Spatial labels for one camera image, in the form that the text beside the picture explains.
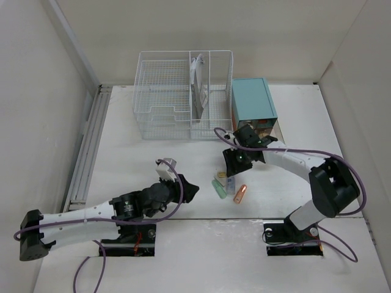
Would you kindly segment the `clear blue spray bottle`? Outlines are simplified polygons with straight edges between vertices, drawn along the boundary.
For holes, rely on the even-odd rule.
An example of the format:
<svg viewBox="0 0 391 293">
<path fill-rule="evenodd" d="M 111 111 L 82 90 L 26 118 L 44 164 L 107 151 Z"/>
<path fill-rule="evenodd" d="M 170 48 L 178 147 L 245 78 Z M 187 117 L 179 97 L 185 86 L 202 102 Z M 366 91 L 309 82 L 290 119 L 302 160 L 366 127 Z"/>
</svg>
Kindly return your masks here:
<svg viewBox="0 0 391 293">
<path fill-rule="evenodd" d="M 229 195 L 234 195 L 236 193 L 235 176 L 230 176 L 227 178 L 226 191 Z"/>
</svg>

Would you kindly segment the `clear plastic drawer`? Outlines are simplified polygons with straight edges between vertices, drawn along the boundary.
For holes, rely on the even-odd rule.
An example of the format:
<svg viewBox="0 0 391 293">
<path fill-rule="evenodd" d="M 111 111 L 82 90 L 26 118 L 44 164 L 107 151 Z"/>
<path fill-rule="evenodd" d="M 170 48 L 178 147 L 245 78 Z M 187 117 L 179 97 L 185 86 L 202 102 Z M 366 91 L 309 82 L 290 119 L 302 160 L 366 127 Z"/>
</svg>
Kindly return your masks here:
<svg viewBox="0 0 391 293">
<path fill-rule="evenodd" d="M 267 135 L 277 138 L 282 143 L 285 142 L 280 128 L 279 122 L 276 120 L 274 124 L 270 124 L 273 120 L 261 119 L 261 120 L 244 120 L 238 123 L 238 127 L 244 125 L 250 125 L 259 137 L 265 137 Z"/>
</svg>

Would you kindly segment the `teal drawer cabinet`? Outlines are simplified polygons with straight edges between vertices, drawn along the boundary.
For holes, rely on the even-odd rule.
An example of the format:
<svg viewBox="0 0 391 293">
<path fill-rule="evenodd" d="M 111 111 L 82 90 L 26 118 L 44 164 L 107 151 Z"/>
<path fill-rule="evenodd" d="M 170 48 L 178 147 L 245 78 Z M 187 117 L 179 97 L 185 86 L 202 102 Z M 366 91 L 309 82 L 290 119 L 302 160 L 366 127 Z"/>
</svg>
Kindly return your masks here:
<svg viewBox="0 0 391 293">
<path fill-rule="evenodd" d="M 270 119 L 274 124 L 277 111 L 266 78 L 241 78 L 232 80 L 233 127 L 244 120 Z"/>
</svg>

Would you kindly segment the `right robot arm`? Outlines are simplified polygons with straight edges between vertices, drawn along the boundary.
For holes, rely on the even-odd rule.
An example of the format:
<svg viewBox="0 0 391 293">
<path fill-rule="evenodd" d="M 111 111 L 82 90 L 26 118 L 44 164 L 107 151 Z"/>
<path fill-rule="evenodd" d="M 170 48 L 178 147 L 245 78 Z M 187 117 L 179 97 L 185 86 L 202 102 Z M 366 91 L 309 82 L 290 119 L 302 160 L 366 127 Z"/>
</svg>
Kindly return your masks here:
<svg viewBox="0 0 391 293">
<path fill-rule="evenodd" d="M 273 136 L 260 137 L 250 125 L 234 132 L 215 128 L 229 148 L 223 156 L 228 177 L 248 171 L 254 162 L 280 167 L 310 185 L 311 199 L 280 223 L 266 223 L 264 237 L 271 245 L 317 240 L 317 224 L 342 215 L 365 189 L 357 172 L 340 156 L 326 151 L 287 147 Z"/>
</svg>

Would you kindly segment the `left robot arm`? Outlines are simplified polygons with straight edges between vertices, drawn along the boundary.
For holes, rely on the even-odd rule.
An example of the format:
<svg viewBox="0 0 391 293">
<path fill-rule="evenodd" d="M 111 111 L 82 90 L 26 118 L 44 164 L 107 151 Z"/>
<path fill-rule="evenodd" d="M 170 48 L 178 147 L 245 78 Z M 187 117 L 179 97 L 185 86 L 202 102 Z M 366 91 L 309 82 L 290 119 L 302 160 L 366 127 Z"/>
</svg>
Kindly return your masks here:
<svg viewBox="0 0 391 293">
<path fill-rule="evenodd" d="M 14 235 L 20 243 L 19 259 L 33 261 L 51 250 L 98 239 L 130 242 L 136 237 L 136 229 L 154 223 L 154 216 L 164 212 L 168 204 L 190 203 L 198 191 L 198 186 L 179 175 L 91 208 L 60 214 L 30 210 Z"/>
</svg>

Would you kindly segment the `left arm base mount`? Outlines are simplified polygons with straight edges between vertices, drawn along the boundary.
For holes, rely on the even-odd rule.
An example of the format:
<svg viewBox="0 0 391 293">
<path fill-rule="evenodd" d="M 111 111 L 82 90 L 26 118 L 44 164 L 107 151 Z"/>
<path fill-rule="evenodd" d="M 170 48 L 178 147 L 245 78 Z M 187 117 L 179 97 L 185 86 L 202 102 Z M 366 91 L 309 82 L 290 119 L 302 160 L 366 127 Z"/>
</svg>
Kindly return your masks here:
<svg viewBox="0 0 391 293">
<path fill-rule="evenodd" d="M 153 257 L 155 255 L 156 224 L 128 225 L 120 229 L 117 239 L 103 239 L 106 256 Z"/>
</svg>

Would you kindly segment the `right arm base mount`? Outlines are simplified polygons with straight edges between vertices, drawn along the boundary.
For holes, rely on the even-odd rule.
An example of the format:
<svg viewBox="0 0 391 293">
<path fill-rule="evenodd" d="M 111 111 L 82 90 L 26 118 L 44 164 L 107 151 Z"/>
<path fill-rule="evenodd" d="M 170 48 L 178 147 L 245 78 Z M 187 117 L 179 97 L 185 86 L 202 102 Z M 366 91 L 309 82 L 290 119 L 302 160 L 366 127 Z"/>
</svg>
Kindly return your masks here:
<svg viewBox="0 0 391 293">
<path fill-rule="evenodd" d="M 268 256 L 323 256 L 316 223 L 299 230 L 287 217 L 265 220 L 262 239 Z"/>
</svg>

